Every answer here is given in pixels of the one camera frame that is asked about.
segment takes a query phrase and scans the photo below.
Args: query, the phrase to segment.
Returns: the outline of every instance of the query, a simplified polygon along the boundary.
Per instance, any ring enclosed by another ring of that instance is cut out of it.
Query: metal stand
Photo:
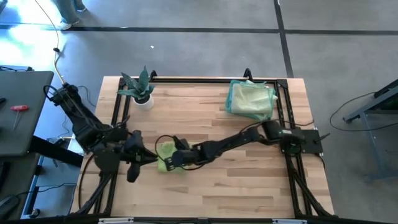
[[[375,99],[370,101],[368,104],[362,106],[360,109],[352,112],[348,116],[345,116],[343,120],[347,123],[352,122],[356,118],[360,118],[365,129],[372,129],[369,125],[368,114],[369,113],[384,113],[384,110],[379,109],[386,102],[393,100],[398,97],[398,80],[392,82],[388,86],[384,87],[380,91],[374,94]],[[398,170],[389,170],[381,156],[379,155],[374,131],[366,131],[366,135],[369,139],[372,149],[373,158],[376,160],[377,172],[366,177],[366,182],[372,182],[374,180],[381,180],[391,177],[398,177]]]
[[[56,146],[36,136],[33,136],[30,142],[29,152],[37,152],[42,156],[56,159],[77,167],[80,167],[83,162],[83,156],[60,146]]]

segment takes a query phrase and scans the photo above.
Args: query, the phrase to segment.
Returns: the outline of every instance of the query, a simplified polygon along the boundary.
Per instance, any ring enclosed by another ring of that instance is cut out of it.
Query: shoe
[[[77,11],[78,12],[84,12],[84,11],[86,11],[87,10],[87,8],[85,7],[84,9],[78,9]]]
[[[60,25],[58,25],[58,28],[60,30],[67,30],[67,29],[71,28],[72,25],[75,25],[75,24],[77,24],[79,22],[80,22],[80,20],[78,20],[78,21],[76,21],[76,22],[74,22],[72,24],[69,24],[69,23],[66,23],[66,22],[61,22]]]

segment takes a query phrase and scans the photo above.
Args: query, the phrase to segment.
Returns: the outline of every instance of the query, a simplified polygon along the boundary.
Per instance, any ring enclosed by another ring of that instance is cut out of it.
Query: cable
[[[46,97],[47,99],[50,100],[50,97],[49,97],[49,94],[48,94],[49,88],[52,89],[52,90],[54,90],[54,92],[60,94],[60,92],[59,92],[54,86],[52,86],[52,85],[45,85],[45,86],[43,86],[43,92],[44,92],[44,95],[45,95],[45,97]]]
[[[364,97],[364,96],[368,96],[368,95],[374,94],[374,93],[375,93],[375,92],[363,94],[363,95],[361,95],[361,96],[357,96],[356,98],[350,99],[350,100],[348,100],[347,102],[343,103],[333,114],[331,114],[331,116],[330,116],[330,118],[329,118],[329,123],[330,123],[330,125],[331,125],[332,127],[334,127],[335,129],[337,129],[337,130],[340,130],[340,131],[349,131],[349,132],[357,132],[357,131],[375,131],[375,130],[379,130],[379,129],[382,129],[382,128],[388,128],[388,127],[391,127],[391,126],[393,126],[393,125],[397,125],[398,122],[395,122],[395,123],[388,124],[388,125],[385,125],[385,126],[381,126],[381,127],[378,127],[378,128],[372,128],[372,129],[357,129],[357,130],[342,129],[342,128],[339,128],[339,127],[336,127],[335,125],[333,125],[333,123],[331,122],[331,120],[332,120],[332,118],[334,117],[334,115],[337,114],[337,112],[339,112],[340,109],[342,109],[342,107],[344,107],[345,105],[347,105],[348,103],[350,103],[350,102],[352,102],[352,101],[354,101],[354,100],[357,100],[357,99],[359,99],[359,98],[362,98],[362,97]]]
[[[60,72],[58,71],[57,68],[57,61],[58,61],[58,53],[60,52],[59,49],[59,44],[60,44],[60,37],[58,35],[58,31],[57,28],[55,27],[54,23],[52,22],[50,16],[45,12],[45,10],[43,9],[43,7],[37,2],[37,0],[35,0],[36,4],[41,8],[41,10],[44,12],[44,14],[47,16],[47,18],[49,19],[49,21],[51,22],[52,27],[54,28],[55,33],[57,34],[57,47],[54,47],[52,50],[55,51],[55,55],[54,55],[54,69],[59,77],[59,79],[61,80],[61,83],[64,84],[65,80],[62,78],[62,76],[60,75]]]
[[[62,187],[62,186],[64,186],[64,185],[76,185],[76,184],[74,184],[74,183],[63,183],[63,184],[58,185],[58,186],[56,186],[56,187],[49,187],[49,188],[47,188],[47,189],[45,189],[45,190],[22,192],[22,193],[17,194],[16,197],[18,197],[18,196],[20,196],[20,195],[23,195],[23,194],[29,194],[29,193],[34,193],[34,192],[36,192],[36,193],[42,193],[42,192],[46,192],[46,191],[48,191],[48,190],[50,190],[50,189],[56,189],[56,188]]]
[[[156,153],[157,157],[158,157],[162,162],[164,162],[164,159],[161,158],[161,157],[159,156],[159,153],[157,153],[157,142],[159,142],[159,140],[160,140],[161,138],[164,138],[164,137],[169,137],[169,138],[173,139],[173,136],[168,135],[168,134],[164,134],[164,135],[160,136],[159,138],[157,138],[156,141],[155,141],[155,153]]]
[[[94,154],[92,154],[88,158],[88,160],[87,160],[87,162],[86,162],[86,164],[85,164],[85,166],[83,168],[83,171],[81,172],[81,177],[80,177],[80,181],[79,181],[78,195],[77,195],[77,203],[78,203],[78,206],[79,206],[79,210],[81,209],[81,200],[80,200],[81,199],[81,183],[83,182],[83,178],[84,178],[84,176],[86,174],[86,170],[87,170],[88,164],[91,162],[91,160],[93,160],[93,158],[94,158]]]
[[[67,116],[65,115],[65,119],[63,120],[62,127],[66,130],[66,132],[58,135],[57,138],[60,138],[61,136],[65,135],[65,134],[67,134],[67,135],[70,134],[69,129],[65,126],[66,124],[67,124]]]
[[[324,169],[324,170],[326,170],[325,161],[323,160],[322,156],[321,156],[321,155],[319,155],[319,153],[315,153],[315,155],[316,155],[316,156],[318,156],[318,157],[319,157],[319,159],[321,159],[321,161],[322,161],[322,164],[323,164],[323,169]]]
[[[202,164],[202,165],[200,165],[200,166],[198,166],[198,167],[195,167],[195,168],[185,168],[185,167],[183,167],[183,166],[180,166],[183,170],[187,170],[187,171],[193,171],[193,170],[197,170],[197,169],[200,169],[200,168],[202,168],[204,165],[206,165],[207,163],[205,163],[205,164]]]
[[[56,92],[56,93],[59,94],[59,95],[60,95],[60,92],[59,92],[54,86],[52,86],[52,85],[45,85],[45,86],[43,86],[43,92],[44,92],[45,97],[51,101],[50,97],[49,97],[48,94],[47,94],[49,88],[51,88],[52,90],[54,90],[54,92]],[[114,129],[116,129],[116,128],[122,127],[122,126],[125,125],[125,124],[127,123],[127,121],[130,119],[130,115],[128,115],[128,116],[126,116],[126,118],[125,118],[122,122],[120,122],[120,123],[118,123],[117,125],[115,125],[115,127],[111,127],[111,128],[108,128],[108,129],[98,129],[98,128],[96,127],[96,123],[98,123],[98,124],[102,124],[102,123],[99,123],[99,122],[97,122],[97,121],[93,121],[93,120],[89,119],[87,116],[85,116],[84,112],[82,112],[82,110],[81,110],[80,107],[76,104],[76,102],[75,102],[74,100],[72,100],[72,98],[70,97],[70,95],[69,95],[69,94],[66,94],[66,96],[69,97],[71,103],[75,106],[76,110],[78,110],[78,112],[80,112],[81,115],[80,115],[80,114],[74,113],[73,110],[71,109],[70,105],[69,105],[68,103],[65,103],[65,106],[68,108],[68,112],[73,113],[73,115],[75,115],[75,116],[77,116],[77,117],[79,117],[79,118],[85,119],[85,121],[87,122],[87,124],[88,124],[92,129],[94,129],[94,130],[96,130],[96,131],[100,131],[100,132],[112,131],[112,130],[114,130]]]
[[[84,89],[86,90],[87,101],[88,101],[88,103],[89,103],[91,106],[96,107],[96,105],[95,105],[93,102],[91,102],[90,90],[89,90],[87,87],[83,86],[83,85],[80,85],[80,86],[78,86],[77,88],[84,88]]]
[[[13,69],[13,68],[5,67],[5,66],[0,66],[0,71],[14,71],[14,72],[24,71],[24,72],[27,72],[27,70],[25,70],[25,69]]]

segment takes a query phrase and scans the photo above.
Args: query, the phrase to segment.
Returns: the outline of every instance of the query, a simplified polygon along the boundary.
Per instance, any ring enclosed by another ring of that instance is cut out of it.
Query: desk
[[[51,84],[52,78],[53,72],[0,72],[0,97],[7,100],[0,105],[0,162],[11,163],[0,189],[0,199],[29,191],[39,154],[81,165],[83,158],[80,155],[33,135],[45,101],[43,86]],[[28,111],[19,114],[15,130],[17,113],[10,110],[14,105],[29,106]],[[21,217],[27,197],[28,194],[19,196],[20,204],[9,219]]]
[[[104,77],[96,108],[97,117],[104,123],[111,122],[118,83],[119,77]],[[303,79],[288,79],[288,84],[295,122],[311,122]],[[131,101],[131,119],[127,123],[129,130],[142,131],[144,144],[148,149],[153,149],[155,140],[163,134],[176,134],[194,144],[208,139],[223,139],[254,122],[224,111],[229,84],[155,85],[152,94],[154,107],[148,112],[142,112],[134,108]],[[121,120],[122,110],[123,106],[120,108],[118,121]],[[273,118],[277,118],[276,109]],[[333,213],[321,160],[314,155],[303,154],[303,164],[310,190],[324,208]],[[148,164],[141,167],[141,174],[133,184],[126,180],[128,168],[129,165],[125,163],[119,166],[111,214],[114,217],[294,216],[285,159],[278,146],[250,143],[224,153],[201,169],[179,174],[160,173],[156,163]],[[82,183],[82,203],[88,200],[98,185],[98,174],[99,170],[92,162]],[[302,195],[300,192],[298,195],[300,208],[304,210]],[[103,197],[101,208],[104,208],[106,198]],[[72,212],[77,207],[76,191]]]

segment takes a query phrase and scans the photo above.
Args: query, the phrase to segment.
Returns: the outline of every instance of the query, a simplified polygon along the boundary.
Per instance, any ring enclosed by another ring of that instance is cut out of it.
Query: wooden table
[[[119,77],[104,77],[95,113],[103,123],[111,122],[118,83]],[[288,84],[295,122],[311,122],[304,80],[291,78]],[[163,134],[175,134],[192,144],[236,134],[254,120],[224,110],[228,87],[229,84],[223,83],[158,83],[152,94],[155,105],[150,111],[137,110],[131,101],[131,119],[127,126],[131,131],[142,131],[148,149],[153,149],[155,140]],[[308,187],[324,208],[333,213],[321,160],[303,154],[303,164]],[[278,146],[250,143],[224,153],[201,169],[182,173],[161,173],[156,163],[148,164],[141,167],[141,174],[133,184],[126,180],[128,168],[125,163],[119,167],[112,208],[114,217],[294,217],[286,163]],[[92,162],[82,183],[82,203],[98,185],[98,174],[99,169]],[[298,196],[304,211],[300,191]],[[77,207],[76,191],[72,212]]]

